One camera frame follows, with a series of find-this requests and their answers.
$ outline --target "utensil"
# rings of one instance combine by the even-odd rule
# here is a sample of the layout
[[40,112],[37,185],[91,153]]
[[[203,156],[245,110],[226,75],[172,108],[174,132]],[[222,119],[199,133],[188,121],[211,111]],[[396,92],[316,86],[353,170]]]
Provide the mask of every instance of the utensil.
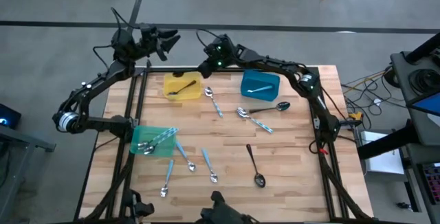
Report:
[[203,153],[203,157],[205,158],[205,161],[206,161],[206,163],[207,163],[207,165],[208,165],[208,167],[209,167],[209,171],[211,172],[211,176],[210,176],[211,181],[212,181],[213,183],[218,182],[219,178],[218,178],[218,176],[214,173],[214,171],[212,170],[211,162],[209,161],[208,153],[206,152],[205,148],[202,148],[202,149],[201,149],[201,152]]
[[255,93],[257,91],[264,91],[264,90],[268,90],[268,89],[272,89],[272,88],[274,88],[274,86],[270,85],[267,87],[260,87],[259,89],[255,89],[255,90],[248,90],[247,92],[248,93]]
[[266,125],[264,125],[264,124],[258,122],[258,121],[255,120],[254,118],[250,117],[250,116],[248,115],[248,113],[246,112],[245,109],[239,107],[239,108],[236,109],[236,112],[237,112],[237,114],[239,114],[240,117],[244,117],[244,118],[249,118],[249,119],[251,119],[254,123],[258,124],[261,128],[264,128],[267,132],[269,132],[269,133],[271,133],[271,134],[274,132],[274,131],[273,131],[271,128],[269,128],[268,126],[266,126]]
[[170,180],[171,171],[173,170],[174,159],[170,160],[170,164],[168,165],[168,173],[166,174],[165,186],[160,189],[160,196],[166,197],[168,193],[168,181]]
[[176,145],[179,149],[179,151],[181,152],[181,154],[184,156],[184,158],[186,159],[186,161],[188,162],[188,168],[190,169],[191,172],[195,171],[195,164],[192,163],[188,157],[186,156],[185,150],[184,148],[182,148],[182,145],[180,144],[180,142],[176,142]]
[[191,86],[193,86],[196,82],[197,82],[196,80],[193,80],[192,82],[190,82],[190,83],[189,83],[188,85],[186,85],[185,87],[182,87],[179,91],[176,91],[176,92],[170,92],[170,93],[168,93],[167,95],[176,95],[176,94],[179,94],[180,91],[184,90],[184,89],[187,88],[187,87],[191,87]]
[[254,168],[255,168],[254,181],[255,181],[255,183],[257,184],[258,187],[264,188],[266,186],[266,179],[256,169],[256,165],[255,165],[255,161],[254,161],[254,155],[252,154],[252,148],[251,148],[250,144],[246,144],[246,148],[247,148],[247,151],[249,152],[250,158],[252,159],[252,163],[254,164]]
[[165,141],[166,139],[168,139],[169,137],[173,136],[174,134],[176,134],[179,131],[178,128],[169,128],[167,131],[163,132],[162,134],[158,135],[157,137],[154,137],[151,141],[149,142],[145,142],[143,144],[138,144],[138,146],[145,146],[144,149],[144,155],[149,155],[152,152],[154,152],[154,150],[156,149],[156,146],[161,144],[163,141]]
[[212,89],[210,87],[205,87],[205,95],[208,96],[209,98],[211,98],[212,103],[214,103],[215,109],[217,110],[217,113],[219,114],[220,117],[223,117],[223,114],[220,111],[219,105],[214,100],[214,97],[213,97],[214,92],[212,92]]
[[284,102],[279,102],[278,104],[276,104],[276,107],[264,108],[264,109],[250,109],[249,114],[256,113],[259,111],[272,110],[272,109],[276,109],[278,111],[284,111],[284,110],[287,110],[289,107],[290,107],[290,103],[284,101]]

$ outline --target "gray floor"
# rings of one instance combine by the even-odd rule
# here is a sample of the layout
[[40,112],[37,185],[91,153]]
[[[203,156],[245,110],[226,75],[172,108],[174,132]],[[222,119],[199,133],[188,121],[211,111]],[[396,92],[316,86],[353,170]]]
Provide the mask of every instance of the gray floor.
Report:
[[[129,19],[135,0],[0,0],[0,20],[114,22],[109,8]],[[143,0],[138,22],[239,25],[307,25],[345,27],[440,28],[437,0]],[[319,32],[228,33],[262,54],[308,65],[338,66],[347,82],[382,70],[389,55],[411,50],[430,34],[339,34]],[[56,152],[35,154],[16,205],[15,216],[33,223],[70,221],[78,202],[95,132],[68,135],[56,132],[51,116],[81,81],[92,79],[104,67],[91,51],[109,43],[114,29],[60,27],[0,27],[0,102],[22,112],[20,130],[58,144]],[[194,31],[182,30],[167,62],[154,65],[197,65],[205,59]],[[212,40],[203,34],[207,43]],[[102,50],[107,62],[111,51]],[[392,90],[400,98],[397,89]],[[378,92],[386,96],[382,89]],[[106,95],[91,105],[102,115]],[[389,104],[372,117],[373,128],[400,128],[408,112]],[[387,221],[428,223],[426,212],[395,207],[408,201],[402,182],[366,176],[373,211]]]

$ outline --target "spoon handle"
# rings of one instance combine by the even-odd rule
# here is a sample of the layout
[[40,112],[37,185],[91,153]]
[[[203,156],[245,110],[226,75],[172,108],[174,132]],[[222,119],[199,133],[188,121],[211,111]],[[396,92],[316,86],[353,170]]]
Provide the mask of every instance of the spoon handle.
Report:
[[250,109],[249,110],[249,114],[256,113],[256,112],[259,112],[259,111],[272,110],[272,109],[276,109],[276,107],[270,107],[270,108],[264,108],[264,109]]
[[211,162],[209,161],[208,153],[206,152],[205,148],[202,148],[201,152],[203,153],[203,157],[205,158],[205,161],[209,167],[209,170],[212,172]]
[[217,104],[217,102],[215,102],[214,98],[211,98],[212,103],[214,103],[215,109],[217,110],[217,113],[219,114],[220,117],[223,117],[223,113],[220,111],[220,107]]
[[256,165],[255,165],[255,161],[254,161],[254,155],[252,154],[252,148],[250,146],[250,144],[246,144],[246,148],[247,148],[247,152],[250,155],[250,159],[252,160],[252,163],[254,164],[254,168],[255,168],[255,173],[259,173],[258,170],[256,169]]
[[187,87],[191,87],[196,83],[195,80],[193,80],[192,82],[190,82],[188,85],[186,85],[185,87],[182,87],[179,91],[176,92],[176,94],[178,94],[180,91],[184,90]]
[[166,182],[165,184],[168,185],[168,180],[170,180],[171,171],[173,170],[174,166],[174,159],[170,160],[170,164],[168,165],[168,173],[166,174]]
[[184,148],[182,148],[182,145],[180,144],[180,142],[176,142],[177,148],[179,149],[179,151],[181,152],[181,154],[184,156],[184,158],[186,160],[188,160],[188,157],[186,156],[185,150]]
[[269,128],[269,127],[267,127],[266,125],[264,125],[264,124],[261,124],[260,122],[258,122],[258,121],[256,121],[254,118],[250,118],[254,123],[256,123],[256,124],[258,124],[261,128],[264,128],[267,132],[269,132],[269,133],[273,133],[274,131],[271,129],[271,128]]

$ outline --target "wooden table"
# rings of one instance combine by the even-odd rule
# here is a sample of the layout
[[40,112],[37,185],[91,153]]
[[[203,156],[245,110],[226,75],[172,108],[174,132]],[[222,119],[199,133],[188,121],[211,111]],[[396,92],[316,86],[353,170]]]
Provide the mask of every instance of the wooden table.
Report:
[[[319,66],[319,70],[322,86],[342,112],[347,113],[336,66]],[[168,101],[162,93],[163,73],[148,75],[140,125],[178,127],[177,138],[189,159],[196,163],[197,171],[189,171],[186,160],[176,148],[168,196],[161,198],[160,188],[164,185],[171,158],[136,156],[131,188],[142,195],[143,202],[155,206],[155,213],[144,221],[196,221],[202,208],[212,207],[210,195],[213,190],[220,191],[226,203],[237,211],[259,221],[329,220],[318,156],[307,148],[314,140],[308,101],[290,87],[285,77],[281,77],[279,95],[273,102],[243,97],[241,78],[242,73],[215,73],[203,80],[203,85],[214,91],[215,100],[223,111],[224,117],[220,118],[211,99],[203,95],[196,100]],[[124,113],[128,91],[129,80],[110,88],[105,117]],[[283,112],[272,110],[254,114],[274,130],[273,134],[249,120],[242,120],[236,113],[237,107],[272,107],[280,101],[291,102],[291,107]],[[326,103],[330,112],[337,115],[328,99]],[[341,135],[352,137],[348,131],[342,131]],[[97,145],[112,137],[110,133],[101,133]],[[252,145],[258,170],[266,178],[263,189],[255,186],[255,171],[246,144]],[[88,215],[109,189],[117,147],[114,142],[95,152],[80,216]],[[217,184],[210,181],[201,148],[208,151],[219,176]],[[338,139],[335,148],[344,187],[363,211],[372,216],[355,144]],[[340,216],[334,188],[332,195],[337,216]]]

